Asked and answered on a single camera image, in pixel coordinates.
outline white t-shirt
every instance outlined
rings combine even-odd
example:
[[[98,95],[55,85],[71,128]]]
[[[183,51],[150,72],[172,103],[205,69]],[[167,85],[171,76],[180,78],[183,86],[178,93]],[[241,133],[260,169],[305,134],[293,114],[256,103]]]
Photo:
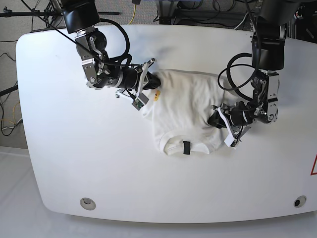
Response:
[[[236,97],[220,89],[213,76],[173,70],[155,75],[161,86],[150,92],[142,113],[153,122],[157,149],[167,155],[183,153],[184,141],[190,142],[191,153],[210,154],[218,149],[221,130],[207,122],[214,113],[211,106],[220,106],[225,94],[232,103]]]

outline metal grommet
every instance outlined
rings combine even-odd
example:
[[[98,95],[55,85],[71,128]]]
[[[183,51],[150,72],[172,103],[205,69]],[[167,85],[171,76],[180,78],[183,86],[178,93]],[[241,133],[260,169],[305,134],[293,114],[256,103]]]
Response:
[[[80,205],[88,211],[92,211],[96,208],[95,202],[91,200],[90,198],[86,198],[86,197],[80,199]]]
[[[298,197],[294,202],[294,207],[299,208],[302,207],[307,201],[306,196],[300,196]]]

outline table surface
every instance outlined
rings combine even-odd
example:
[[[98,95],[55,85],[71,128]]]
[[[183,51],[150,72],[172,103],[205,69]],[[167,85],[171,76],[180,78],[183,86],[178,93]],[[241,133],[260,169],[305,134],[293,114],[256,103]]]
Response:
[[[133,62],[217,74],[250,52],[250,33],[191,26],[124,26]],[[111,26],[109,56],[124,50]],[[166,156],[151,123],[113,88],[89,89],[73,43],[55,31],[22,36],[16,48],[25,133],[43,203],[71,215],[153,223],[253,220],[317,210],[317,46],[288,39],[280,72],[279,117],[257,123],[237,150]],[[250,69],[232,70],[237,84]],[[251,94],[251,87],[242,90]],[[306,204],[294,207],[297,197]],[[95,201],[84,210],[80,199]]]

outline black tag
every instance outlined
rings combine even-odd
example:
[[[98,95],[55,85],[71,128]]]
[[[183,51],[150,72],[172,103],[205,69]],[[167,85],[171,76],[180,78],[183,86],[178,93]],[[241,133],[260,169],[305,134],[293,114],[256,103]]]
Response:
[[[184,143],[184,155],[190,154],[190,142],[189,141],[183,141]]]

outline yellow sticker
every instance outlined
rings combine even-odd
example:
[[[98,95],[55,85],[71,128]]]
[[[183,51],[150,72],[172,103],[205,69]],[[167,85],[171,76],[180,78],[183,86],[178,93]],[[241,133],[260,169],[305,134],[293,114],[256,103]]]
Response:
[[[159,99],[159,95],[160,95],[160,91],[157,90],[157,92],[155,93],[154,102],[156,102]]]

